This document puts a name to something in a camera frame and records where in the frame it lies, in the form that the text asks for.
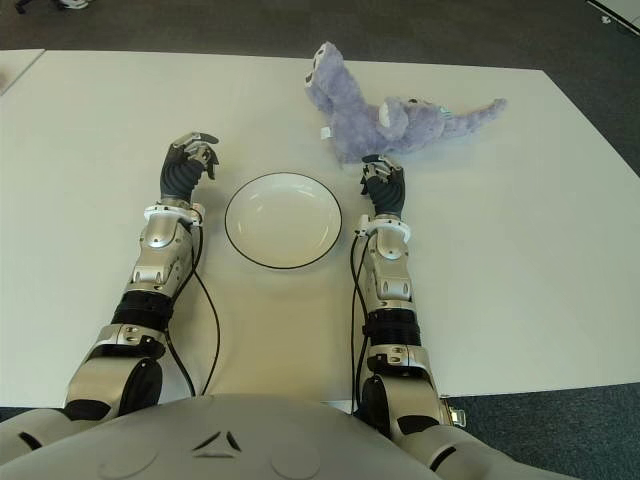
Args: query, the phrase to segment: silver metal joint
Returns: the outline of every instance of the silver metal joint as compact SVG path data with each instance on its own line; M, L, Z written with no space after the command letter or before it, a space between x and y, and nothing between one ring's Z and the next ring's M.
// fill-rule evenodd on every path
M368 358L384 358L389 367L417 368L431 376L427 351L417 345L373 345L369 347Z
M182 200L181 198L174 197L162 197L158 205L166 205L168 207L178 207L184 210L189 210L191 205L186 200Z
M147 207L140 234L140 256L125 291L148 291L172 297L191 270L191 233L184 224L201 226L204 207L164 198Z
M114 323L102 327L102 330L100 330L100 334L98 335L98 339L93 345L91 351L100 345L138 346L140 345L140 342L142 342L142 337L150 337L145 338L146 341L150 341L151 338L156 341L160 341L162 335L162 332L152 328L130 325L127 323Z
M196 142L196 141L204 141L202 138L202 134L199 132L189 132L184 134L182 137L178 138L177 140L175 140L171 146L173 148L179 148L183 145L189 145L192 142Z
M399 232L400 239L403 243L407 243L411 238L411 227L401 221L395 215L381 214L377 215L373 220L369 215L361 215L358 220L356 234L360 237L372 236L376 233L380 234L384 231Z
M387 309L411 310L413 313L417 313L415 304L405 300L381 300L372 295L367 301L367 312Z

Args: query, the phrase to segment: plush toy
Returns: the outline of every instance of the plush toy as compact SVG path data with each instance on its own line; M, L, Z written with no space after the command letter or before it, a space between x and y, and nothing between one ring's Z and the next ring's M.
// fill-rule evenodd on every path
M504 99L494 100L465 115L453 115L415 98L388 97L379 108L368 105L344 66L342 54L329 42L316 52L305 83L307 95L329 122L322 137L333 139L343 162L359 162L374 154L409 153L439 138L466 135L495 119L507 104Z

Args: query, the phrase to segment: metal bracket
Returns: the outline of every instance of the metal bracket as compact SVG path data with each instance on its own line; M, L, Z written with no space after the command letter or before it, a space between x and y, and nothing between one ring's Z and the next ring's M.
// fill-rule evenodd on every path
M183 146L186 147L186 146L192 145L194 142L205 142L205 143L211 143L215 145L218 143L218 139L213 135L209 135L207 133L189 132L181 136L180 138L174 140L171 146L173 148L180 148Z
M391 218L374 218L371 220L369 215L361 215L356 229L356 235L359 237L371 236L377 230L393 230L401 232L404 243L411 238L411 227L401 220Z
M411 367L423 370L430 375L427 351L416 345L374 345L369 347L368 358L380 355L386 357L389 367Z
M194 203L191 205L191 208L192 210L187 210L186 208L158 203L144 209L144 218L149 221L153 215L172 215L177 216L180 220L184 220L193 226L199 227L202 225L201 219L204 219L204 206L199 203Z
M467 414L464 410L449 407L449 414L451 415L451 421L456 427L465 428L467 426Z
M130 325L128 323L115 323L102 327L98 339L91 350L94 350L100 345L138 346L142 341L142 337L146 337L146 341L148 342L149 338L160 341L162 336L162 332L151 328L140 325Z

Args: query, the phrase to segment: robot forearm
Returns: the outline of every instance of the robot forearm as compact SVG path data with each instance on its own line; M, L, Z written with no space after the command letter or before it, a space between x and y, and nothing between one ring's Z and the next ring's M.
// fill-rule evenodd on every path
M169 147L160 180L160 201L145 209L140 255L110 325L69 383L61 410L33 410L0 427L0 464L98 422L155 405L162 389L157 360L173 304L193 268L190 227L204 209L191 204L203 171L218 163L210 135L191 133Z
M365 166L363 183L376 217L364 216L358 228L359 235L369 236L363 332L370 341L366 366L372 374L362 385L359 414L398 442L427 426L450 422L432 380L416 318L407 268L411 231L401 221L402 169L384 157L374 159Z

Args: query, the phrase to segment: gray carpet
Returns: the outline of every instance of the gray carpet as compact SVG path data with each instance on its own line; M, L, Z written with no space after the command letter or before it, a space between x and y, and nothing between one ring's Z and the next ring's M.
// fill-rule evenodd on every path
M580 0L95 0L65 12L35 0L24 16L11 3L3 49L309 57L331 40L354 60L542 69L640 174L640 39ZM451 403L517 460L585 479L640 475L640 384Z

